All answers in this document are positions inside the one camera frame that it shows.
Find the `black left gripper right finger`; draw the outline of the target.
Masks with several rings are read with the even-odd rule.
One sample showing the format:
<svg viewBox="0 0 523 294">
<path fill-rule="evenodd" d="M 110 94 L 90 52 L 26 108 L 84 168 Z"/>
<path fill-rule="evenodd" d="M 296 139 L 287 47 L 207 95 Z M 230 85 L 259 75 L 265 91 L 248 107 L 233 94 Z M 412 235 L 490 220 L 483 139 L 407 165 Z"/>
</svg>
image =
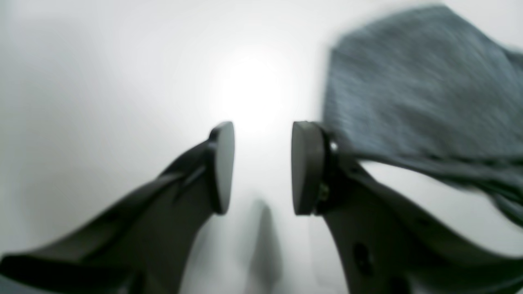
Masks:
<svg viewBox="0 0 523 294">
<path fill-rule="evenodd" d="M 515 294 L 522 258 L 471 241 L 379 183 L 317 122 L 294 122 L 293 207 L 321 216 L 351 294 Z"/>
</svg>

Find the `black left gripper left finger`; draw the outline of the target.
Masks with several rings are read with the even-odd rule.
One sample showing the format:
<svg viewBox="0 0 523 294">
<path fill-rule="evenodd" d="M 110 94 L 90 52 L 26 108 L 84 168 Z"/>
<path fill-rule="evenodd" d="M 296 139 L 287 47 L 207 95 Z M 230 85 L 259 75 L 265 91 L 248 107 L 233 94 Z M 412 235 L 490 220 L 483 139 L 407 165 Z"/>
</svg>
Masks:
<svg viewBox="0 0 523 294">
<path fill-rule="evenodd" d="M 1 259 L 2 294 L 177 294 L 192 246 L 230 204 L 234 125 L 176 158 L 75 232 Z"/>
</svg>

